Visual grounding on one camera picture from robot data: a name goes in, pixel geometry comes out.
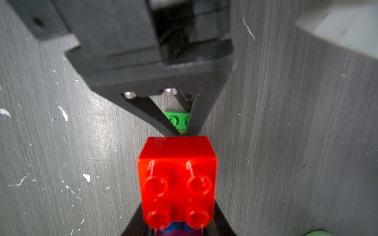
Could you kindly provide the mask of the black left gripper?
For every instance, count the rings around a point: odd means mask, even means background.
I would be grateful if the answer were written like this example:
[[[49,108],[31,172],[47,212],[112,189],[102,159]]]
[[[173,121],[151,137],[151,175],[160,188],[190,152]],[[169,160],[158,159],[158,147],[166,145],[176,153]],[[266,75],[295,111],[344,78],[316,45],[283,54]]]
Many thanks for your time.
[[[87,85],[165,137],[181,136],[149,97],[223,85],[233,61],[230,1],[9,1],[39,40],[72,34],[66,58]]]

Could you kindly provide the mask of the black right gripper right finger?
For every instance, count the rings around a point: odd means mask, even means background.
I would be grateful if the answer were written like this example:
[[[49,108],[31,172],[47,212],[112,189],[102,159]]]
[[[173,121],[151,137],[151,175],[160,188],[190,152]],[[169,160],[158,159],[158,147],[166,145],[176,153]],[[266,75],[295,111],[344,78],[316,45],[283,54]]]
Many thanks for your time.
[[[213,220],[205,228],[206,236],[237,236],[215,202]]]

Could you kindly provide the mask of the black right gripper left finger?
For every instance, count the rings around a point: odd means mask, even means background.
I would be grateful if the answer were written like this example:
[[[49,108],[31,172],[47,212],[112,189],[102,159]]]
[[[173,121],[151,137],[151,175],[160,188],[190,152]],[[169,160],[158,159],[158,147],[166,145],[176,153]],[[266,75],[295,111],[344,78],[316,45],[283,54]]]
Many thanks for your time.
[[[142,204],[139,204],[132,219],[121,236],[153,236],[154,230],[144,221]]]

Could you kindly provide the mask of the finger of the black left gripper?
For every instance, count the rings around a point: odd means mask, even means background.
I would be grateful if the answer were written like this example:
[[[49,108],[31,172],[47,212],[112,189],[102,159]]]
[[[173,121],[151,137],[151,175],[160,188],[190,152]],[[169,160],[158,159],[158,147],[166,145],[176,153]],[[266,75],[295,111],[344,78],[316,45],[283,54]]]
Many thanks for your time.
[[[208,85],[195,94],[185,136],[197,136],[201,132],[223,88],[224,85]]]

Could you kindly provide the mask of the pink lego brick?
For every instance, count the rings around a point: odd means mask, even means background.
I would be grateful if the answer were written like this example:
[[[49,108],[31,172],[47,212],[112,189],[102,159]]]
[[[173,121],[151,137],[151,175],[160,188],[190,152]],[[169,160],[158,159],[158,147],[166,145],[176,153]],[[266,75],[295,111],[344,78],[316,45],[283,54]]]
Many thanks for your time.
[[[204,236],[202,230],[194,230],[192,232],[186,229],[176,229],[169,232],[156,231],[155,236]]]

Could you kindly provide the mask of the green lego brick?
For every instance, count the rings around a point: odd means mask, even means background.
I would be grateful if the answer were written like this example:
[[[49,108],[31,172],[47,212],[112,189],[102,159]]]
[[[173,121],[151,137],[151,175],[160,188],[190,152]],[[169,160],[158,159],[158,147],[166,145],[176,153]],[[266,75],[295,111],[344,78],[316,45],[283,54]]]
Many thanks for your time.
[[[164,114],[180,133],[186,132],[190,112],[178,109],[166,109]]]

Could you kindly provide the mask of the blue lego brick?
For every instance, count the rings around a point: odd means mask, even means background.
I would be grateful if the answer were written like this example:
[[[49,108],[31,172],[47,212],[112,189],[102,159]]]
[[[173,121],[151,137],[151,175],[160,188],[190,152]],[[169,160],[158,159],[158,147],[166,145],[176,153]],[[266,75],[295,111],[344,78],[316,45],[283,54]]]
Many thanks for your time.
[[[162,229],[161,232],[168,233],[173,230],[185,230],[187,232],[195,231],[195,229],[192,229],[186,222],[171,222],[168,227]]]

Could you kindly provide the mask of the red lego brick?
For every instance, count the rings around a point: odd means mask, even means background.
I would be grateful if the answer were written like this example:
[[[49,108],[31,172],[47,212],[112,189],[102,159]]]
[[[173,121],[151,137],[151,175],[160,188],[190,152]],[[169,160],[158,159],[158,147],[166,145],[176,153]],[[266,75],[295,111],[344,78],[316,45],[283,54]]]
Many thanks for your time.
[[[217,156],[206,136],[150,137],[137,159],[143,218],[203,229],[214,216]]]

